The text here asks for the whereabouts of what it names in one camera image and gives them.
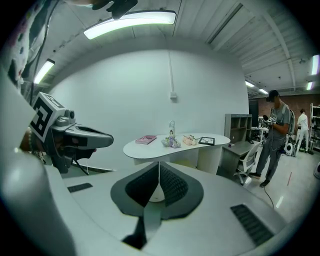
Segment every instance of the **picture frame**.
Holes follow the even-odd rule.
[[[204,145],[215,145],[215,138],[210,138],[210,137],[201,137],[201,139],[198,142],[199,144],[204,144]]]

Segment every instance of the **figurine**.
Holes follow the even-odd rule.
[[[163,140],[161,140],[161,143],[164,147],[171,147],[174,149],[181,147],[181,143],[176,140],[176,137],[173,134],[171,134],[171,132],[169,137],[166,137]]]

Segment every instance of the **backpack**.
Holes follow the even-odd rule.
[[[289,109],[290,112],[290,121],[289,121],[289,127],[286,134],[293,135],[295,132],[295,125],[296,125],[296,118],[294,112],[288,107],[288,105],[285,104],[285,107],[282,108],[282,115],[286,112],[286,107]]]

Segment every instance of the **brick wall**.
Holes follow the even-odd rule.
[[[258,101],[259,117],[262,117],[263,115],[267,115],[269,117],[270,109],[274,106],[274,103],[267,102],[266,98],[258,98],[256,100]],[[295,123],[297,123],[298,118],[301,115],[301,109],[305,110],[308,122],[310,122],[310,104],[313,103],[315,106],[320,105],[320,94],[281,96],[281,100],[293,111]]]

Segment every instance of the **person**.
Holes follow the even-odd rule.
[[[269,97],[266,100],[274,103],[274,107],[271,109],[270,117],[275,118],[276,123],[269,125],[268,138],[263,145],[256,167],[256,172],[249,174],[249,176],[252,178],[260,179],[261,173],[266,166],[268,157],[270,156],[270,163],[265,175],[265,181],[260,184],[260,187],[262,188],[269,184],[277,170],[278,162],[281,156],[280,149],[286,142],[286,134],[289,129],[291,116],[288,105],[281,100],[280,95],[276,90],[270,91]]]
[[[301,146],[301,142],[305,137],[305,152],[308,152],[308,146],[309,146],[309,127],[308,127],[308,117],[305,114],[305,110],[302,108],[300,110],[301,115],[298,118],[298,122],[297,125],[301,126],[301,130],[300,130],[300,136],[299,138],[297,137],[297,139],[299,139],[298,142],[298,147],[296,149],[296,152],[299,152],[300,146]]]

